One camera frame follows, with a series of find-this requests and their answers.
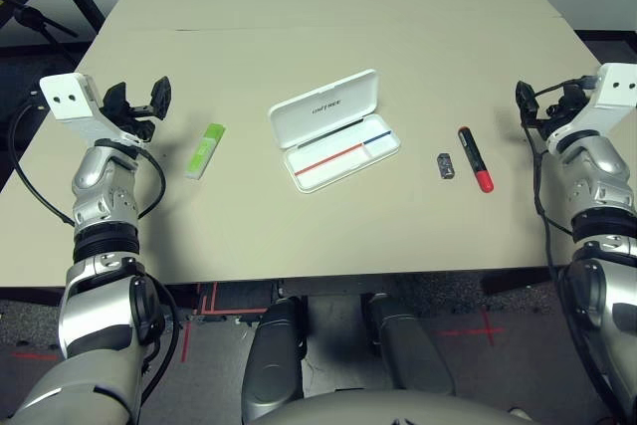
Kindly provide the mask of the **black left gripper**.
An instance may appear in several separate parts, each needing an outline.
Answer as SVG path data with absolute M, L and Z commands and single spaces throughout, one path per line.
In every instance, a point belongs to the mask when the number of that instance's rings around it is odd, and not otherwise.
M 171 83 L 164 76 L 153 85 L 150 94 L 152 115 L 164 120 L 171 103 Z M 133 115 L 132 108 L 126 99 L 126 83 L 120 82 L 110 87 L 103 99 L 102 114 L 119 129 L 130 133 L 141 141 L 151 141 L 155 125 L 148 119 L 140 120 Z

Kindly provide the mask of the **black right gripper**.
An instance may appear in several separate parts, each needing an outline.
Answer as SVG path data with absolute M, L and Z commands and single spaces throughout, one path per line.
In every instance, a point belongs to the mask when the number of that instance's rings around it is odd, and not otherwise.
M 562 89 L 562 97 L 542 110 L 532 86 L 518 81 L 515 99 L 523 125 L 537 130 L 556 130 L 569 123 L 573 119 L 572 106 L 585 106 L 585 91 L 578 83 L 566 84 Z

